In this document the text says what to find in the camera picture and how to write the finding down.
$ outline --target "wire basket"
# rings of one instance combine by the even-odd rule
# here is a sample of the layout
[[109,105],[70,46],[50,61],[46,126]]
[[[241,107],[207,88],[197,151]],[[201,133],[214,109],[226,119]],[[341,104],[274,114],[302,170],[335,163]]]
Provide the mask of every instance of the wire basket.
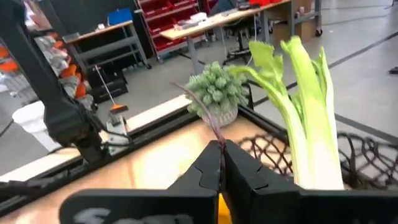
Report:
[[[276,136],[256,135],[237,145],[274,172],[292,180],[292,160],[287,141]],[[398,145],[338,133],[341,171],[349,189],[398,189]]]

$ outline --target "metal frame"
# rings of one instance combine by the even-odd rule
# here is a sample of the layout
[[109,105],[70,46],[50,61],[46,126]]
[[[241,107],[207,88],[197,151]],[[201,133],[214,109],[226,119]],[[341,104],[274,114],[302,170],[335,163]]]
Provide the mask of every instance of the metal frame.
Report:
[[[265,129],[270,133],[282,133],[282,128],[280,126],[257,114],[252,109],[240,106],[239,115],[250,120],[250,122],[253,122],[260,128]],[[44,197],[49,193],[54,192],[83,176],[95,172],[109,163],[114,162],[198,119],[199,117],[197,115],[189,113],[187,111],[187,107],[184,106],[183,108],[171,112],[170,114],[163,116],[141,128],[131,131],[129,136],[132,137],[134,146],[126,149],[123,152],[120,152],[119,154],[116,154],[115,156],[108,156],[103,161],[90,165],[86,164],[83,161],[83,158],[79,156],[68,162],[60,164],[57,167],[54,167],[53,169],[41,173],[29,179],[27,182],[43,182],[43,186],[41,188],[37,188],[35,193],[32,195],[15,196],[9,200],[1,202],[0,216],[11,213],[12,211],[23,207],[24,205],[33,202],[34,200]],[[280,138],[281,141],[287,142],[285,136],[280,135],[277,137]]]
[[315,18],[315,24],[317,26],[317,32],[322,34],[322,0],[314,0],[315,2],[315,10],[314,12],[308,13],[304,16],[300,16],[298,18],[295,18],[295,11],[294,11],[294,2],[290,2],[290,16],[293,19],[293,23],[289,22],[289,28],[290,28],[290,34],[294,35],[294,28],[295,25],[300,24],[302,22],[307,22],[311,20],[313,17]]
[[138,34],[137,34],[137,32],[136,32],[136,30],[134,28],[134,25],[133,24],[129,24],[127,27],[131,31],[131,35],[132,35],[131,37],[127,36],[127,32],[125,30],[126,27],[121,27],[122,30],[123,30],[123,36],[124,36],[124,38],[121,39],[121,40],[118,40],[118,41],[112,42],[110,44],[106,44],[106,45],[103,45],[101,47],[97,47],[97,48],[94,48],[94,49],[91,49],[91,50],[88,50],[88,51],[85,51],[85,52],[81,52],[78,49],[76,49],[76,48],[78,48],[77,45],[78,45],[79,41],[71,42],[71,43],[67,44],[67,48],[70,50],[70,52],[73,55],[73,58],[77,61],[77,63],[79,64],[79,67],[83,70],[84,73],[87,73],[89,68],[94,67],[94,65],[89,64],[87,62],[88,59],[94,58],[96,56],[99,56],[99,55],[102,55],[102,54],[105,54],[105,53],[108,53],[108,52],[111,52],[113,50],[120,49],[122,47],[130,47],[131,51],[129,53],[126,53],[126,54],[122,54],[122,55],[118,55],[118,56],[113,57],[113,58],[106,59],[106,60],[104,60],[102,62],[97,63],[97,65],[102,65],[104,63],[112,62],[113,60],[117,60],[117,59],[120,59],[122,57],[129,56],[129,55],[133,55],[134,58],[136,59],[137,63],[139,63],[140,60],[137,60],[137,57],[136,57],[136,54],[139,54],[139,56],[141,58],[141,62],[147,68],[150,68],[150,65],[148,63],[148,60],[147,60],[147,57],[145,55],[144,49],[142,48],[142,45],[141,45],[141,43],[139,41]]
[[59,18],[57,12],[54,9],[51,1],[38,1],[40,9],[45,14],[46,18],[49,20],[50,25],[54,30],[57,31],[58,35],[67,35],[67,29],[62,24],[61,19]]

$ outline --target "wooden table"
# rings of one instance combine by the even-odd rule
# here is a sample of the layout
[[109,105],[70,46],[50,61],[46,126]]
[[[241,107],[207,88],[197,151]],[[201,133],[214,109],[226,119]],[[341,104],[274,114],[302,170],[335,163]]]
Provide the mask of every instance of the wooden table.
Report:
[[[207,31],[209,29],[212,29],[214,27],[218,27],[218,26],[222,26],[224,24],[227,24],[229,22],[232,21],[236,21],[238,19],[242,19],[244,17],[248,17],[248,16],[253,16],[257,13],[260,13],[260,23],[261,23],[261,39],[264,42],[270,42],[270,38],[269,38],[269,33],[268,33],[268,16],[267,16],[267,9],[270,9],[272,7],[278,6],[280,4],[285,4],[285,3],[290,3],[291,4],[291,0],[283,0],[281,2],[278,3],[273,3],[273,4],[268,4],[266,6],[262,6],[258,9],[249,9],[249,10],[245,10],[245,11],[237,11],[237,10],[232,10],[230,11],[230,13],[227,12],[221,12],[219,14],[216,14],[214,16],[211,16],[207,19],[206,22],[201,23],[195,27],[191,27],[188,29],[184,29],[184,30],[175,30],[173,29],[169,29],[169,30],[165,30],[163,32],[160,33],[160,35],[162,37],[166,37],[170,40],[175,40],[175,39],[179,39],[182,37],[186,37],[187,38],[187,43],[188,43],[188,49],[190,51],[190,55],[191,55],[191,60],[193,63],[193,69],[195,72],[195,75],[198,75],[201,73],[200,70],[200,66],[199,66],[199,61],[198,61],[198,56],[195,50],[195,45],[193,43],[193,39],[191,38],[191,36]],[[294,32],[294,28],[292,28],[294,26],[294,15],[291,14],[289,17],[289,25],[291,26],[291,34],[293,34]]]
[[[183,96],[170,100],[129,119],[129,129],[142,126],[188,103],[189,101]],[[246,118],[238,117],[233,124],[222,128],[222,133],[225,138],[238,141],[245,137],[266,134],[266,131]],[[207,124],[202,120],[195,121],[0,218],[0,224],[57,224],[59,223],[58,210],[62,202],[81,189],[166,189],[190,167],[208,142],[214,139],[216,139],[215,135]],[[275,144],[281,150],[284,147],[284,143],[280,141],[276,141]],[[7,177],[6,179],[25,180],[32,177],[34,173],[43,172],[60,161],[74,158],[77,154],[76,149],[62,150],[42,158],[41,162],[35,162],[35,165],[28,164],[6,174],[2,179]]]
[[[125,28],[128,28],[131,31],[131,36],[128,37],[127,36],[127,32],[125,30]],[[115,29],[122,29],[123,30],[123,34],[124,34],[124,38],[122,40],[118,40],[116,42],[101,46],[101,47],[97,47],[95,49],[91,49],[88,50],[86,52],[79,52],[78,49],[76,49],[76,44],[79,41],[88,39],[90,37],[94,37],[97,35],[101,35],[104,33],[107,33],[109,31],[115,30]],[[102,65],[104,63],[108,63],[111,62],[113,60],[117,60],[123,57],[127,57],[129,55],[133,55],[134,58],[136,59],[136,62],[142,61],[147,67],[150,67],[150,65],[148,64],[144,49],[142,48],[141,43],[139,42],[139,38],[137,35],[137,32],[133,26],[132,21],[126,21],[126,22],[122,22],[120,24],[116,24],[113,26],[108,26],[105,27],[104,29],[100,29],[100,30],[96,30],[94,32],[90,32],[87,34],[83,34],[83,35],[79,35],[77,38],[75,39],[68,39],[66,38],[68,36],[63,37],[64,38],[64,42],[68,45],[68,48],[70,50],[70,52],[73,55],[73,58],[77,61],[77,63],[79,64],[80,68],[86,73],[87,70],[89,68],[94,67],[94,65],[89,64],[87,62],[88,59],[97,57],[101,54],[105,54],[107,52],[111,52],[113,50],[117,50],[120,49],[122,47],[126,47],[129,46],[130,47],[130,52],[122,54],[122,55],[118,55],[117,57],[113,57],[113,58],[109,58],[107,60],[104,60],[102,62],[98,62],[97,65]],[[137,50],[134,50],[132,45],[136,45],[137,46]]]

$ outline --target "orange parts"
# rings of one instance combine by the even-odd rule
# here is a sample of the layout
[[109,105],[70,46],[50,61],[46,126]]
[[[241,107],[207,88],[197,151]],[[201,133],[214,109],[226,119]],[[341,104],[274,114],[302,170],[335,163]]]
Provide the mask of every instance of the orange parts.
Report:
[[56,39],[57,37],[58,37],[58,34],[57,33],[51,33],[51,34],[49,34],[52,38],[54,38],[54,39]]
[[69,76],[72,76],[76,73],[77,66],[76,65],[70,65],[68,68],[66,68],[64,71],[62,71],[60,78],[66,78]]
[[63,42],[61,40],[58,40],[55,44],[54,47],[56,49],[60,49],[63,46]]
[[5,47],[0,47],[0,58],[6,58],[10,55],[8,52],[7,48]]
[[0,71],[4,73],[15,72],[16,70],[18,70],[18,65],[14,60],[8,60],[0,64]]
[[76,88],[75,98],[79,98],[86,95],[86,86],[83,82],[80,82]]
[[219,194],[218,198],[218,224],[232,224],[229,209],[226,206],[223,195]]

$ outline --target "red drawer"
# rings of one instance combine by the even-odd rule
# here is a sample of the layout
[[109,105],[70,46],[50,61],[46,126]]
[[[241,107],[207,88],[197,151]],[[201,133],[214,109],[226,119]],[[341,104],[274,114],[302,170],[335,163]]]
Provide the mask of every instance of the red drawer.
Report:
[[164,50],[169,47],[175,46],[175,45],[181,43],[181,41],[183,41],[183,40],[181,40],[181,39],[169,40],[165,37],[154,38],[154,44],[155,44],[155,48],[157,51]]
[[172,10],[172,6],[168,0],[158,0],[143,5],[142,10],[144,11],[144,16],[150,18]]
[[196,0],[170,0],[170,3],[173,5],[173,9],[189,6],[195,2]]
[[162,19],[155,19],[148,22],[148,30],[151,35],[156,35],[162,31],[173,28],[177,21],[173,17],[163,17]]
[[188,20],[192,15],[195,15],[196,13],[198,13],[198,11],[195,8],[190,8],[174,15],[174,19],[177,22]]

